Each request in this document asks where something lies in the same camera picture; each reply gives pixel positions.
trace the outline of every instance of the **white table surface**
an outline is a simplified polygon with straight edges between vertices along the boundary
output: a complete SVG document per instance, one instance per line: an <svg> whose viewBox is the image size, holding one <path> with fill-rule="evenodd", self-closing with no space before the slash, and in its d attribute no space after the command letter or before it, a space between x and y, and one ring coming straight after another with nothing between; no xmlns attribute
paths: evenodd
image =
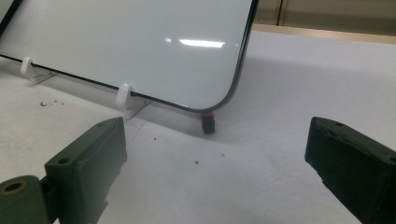
<svg viewBox="0 0 396 224"><path fill-rule="evenodd" d="M396 148L396 50L340 43L253 32L213 135L197 115L157 103L125 121L128 161L99 223L359 223L304 161L309 123L335 119ZM7 60L0 96L0 181L43 177L57 152L121 115L112 90L64 76L32 87Z"/></svg>

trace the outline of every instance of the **white plastic clip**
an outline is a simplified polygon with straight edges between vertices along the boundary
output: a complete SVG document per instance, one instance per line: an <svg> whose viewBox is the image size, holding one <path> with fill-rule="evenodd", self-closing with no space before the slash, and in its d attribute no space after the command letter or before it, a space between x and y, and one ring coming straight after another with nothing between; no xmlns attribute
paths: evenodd
<svg viewBox="0 0 396 224"><path fill-rule="evenodd" d="M23 75L32 75L30 78L32 85L37 85L38 83L57 75L57 73L53 73L42 68L33 67L32 62L32 58L26 57L23 59L21 66L21 73Z"/></svg>
<svg viewBox="0 0 396 224"><path fill-rule="evenodd" d="M131 119L136 115L148 102L140 97L131 96L132 88L129 84L120 85L119 92L117 93L116 104L118 107L123 108L123 118Z"/></svg>

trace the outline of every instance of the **mounting hole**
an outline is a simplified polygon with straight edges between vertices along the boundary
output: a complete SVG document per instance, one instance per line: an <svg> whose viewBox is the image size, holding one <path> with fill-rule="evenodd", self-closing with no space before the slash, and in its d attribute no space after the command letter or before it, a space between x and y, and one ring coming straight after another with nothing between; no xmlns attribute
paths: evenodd
<svg viewBox="0 0 396 224"><path fill-rule="evenodd" d="M68 163L68 162L70 162L70 159L69 159L69 158L63 158L63 159L61 159L61 160L58 161L59 164L66 164L66 163Z"/></svg>
<svg viewBox="0 0 396 224"><path fill-rule="evenodd" d="M21 189L24 189L26 186L27 186L27 182L23 180L18 182L13 182L2 188L1 193L4 195L13 194L20 191Z"/></svg>

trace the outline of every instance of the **plastic bracket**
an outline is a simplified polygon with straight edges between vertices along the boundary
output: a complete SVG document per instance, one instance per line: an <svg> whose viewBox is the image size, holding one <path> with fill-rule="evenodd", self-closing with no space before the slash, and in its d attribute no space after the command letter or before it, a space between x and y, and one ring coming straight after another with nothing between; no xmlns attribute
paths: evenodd
<svg viewBox="0 0 396 224"><path fill-rule="evenodd" d="M22 61L21 73L25 76L32 76L30 82L32 85L37 85L38 83L49 79L50 77L58 75L57 73L45 70L43 68L33 67L32 58L25 57Z"/></svg>
<svg viewBox="0 0 396 224"><path fill-rule="evenodd" d="M131 95L132 87L129 84L120 85L119 92L117 93L116 104L118 107L123 108L123 118L131 119L143 107L149 104L149 100L141 97Z"/></svg>

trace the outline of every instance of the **black border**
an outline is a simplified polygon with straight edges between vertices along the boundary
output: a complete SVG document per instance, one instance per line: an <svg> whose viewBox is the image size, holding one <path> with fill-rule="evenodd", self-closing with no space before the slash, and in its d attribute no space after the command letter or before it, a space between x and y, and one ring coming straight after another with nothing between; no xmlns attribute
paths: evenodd
<svg viewBox="0 0 396 224"><path fill-rule="evenodd" d="M15 14L15 12L17 11L18 7L20 6L22 0L14 0L14 2L12 2L11 6L9 7L6 15L4 16L4 18L1 20L0 22L0 37L3 34L3 32L6 30L9 22L12 19L12 16Z"/></svg>
<svg viewBox="0 0 396 224"><path fill-rule="evenodd" d="M211 106L211 107L209 107L207 109L194 109L194 108L186 107L184 105L178 105L178 104L167 102L165 100L161 100L161 99L158 99L158 98L155 98L155 97L147 96L145 94L141 94L141 93L138 93L138 92L131 92L131 95L132 96L139 96L139 97L142 97L142 98L145 98L145 99L148 99L148 100L159 102L161 104L170 105L170 106L182 109L182 110L186 110L186 111L190 111L190 112L196 112L196 113L214 111L214 110L220 108L221 106L225 105L226 103L228 103L231 100L231 98L233 97L233 94L235 93L236 87L237 87L238 82L239 82L239 78L241 76L241 72L242 72L242 68L243 68L243 64L244 64L244 60L245 60L245 55L246 55L246 52L247 52L247 49L248 49L248 40L250 38L251 26L253 25L253 22L254 22L254 17L256 15L256 10L257 10L258 4L259 4L259 0L252 0L251 1L250 11L249 11L249 14L248 14L248 17L247 17L247 25L245 27L244 36L242 38L242 43L241 43L242 47L241 47L241 49L239 51L238 63L236 64L235 74L233 76L233 82L232 82L231 87L228 90L227 94L225 95L225 97L218 104L213 105L213 106ZM22 60L11 58L11 57L8 57L8 56L2 55L2 54L0 54L0 57L7 58L7 59L10 59L10 60L13 60L13 61L17 61L17 62L22 62ZM69 73L65 73L65 72L58 71L58 70L55 70L55 69L52 69L52 68L41 66L39 64L32 64L32 66L33 67L39 67L39 68L47 69L47 70L50 70L50 71L53 71L53 72L56 72L56 73L60 73L60 74L63 74L63 75L69 76L69 77L75 77L75 78L78 78L78 79L81 79L81 80L84 80L84 81L88 81L88 82L91 82L91 83L95 83L95 84L98 84L98 85L101 85L101 86L108 87L108 88L113 89L113 90L117 90L118 89L118 87L114 87L114 86L111 86L111 85L108 85L108 84L105 84L105 83L102 83L102 82L90 80L90 79L87 79L85 77L78 77L78 76L75 76L75 75L72 75L72 74L69 74Z"/></svg>

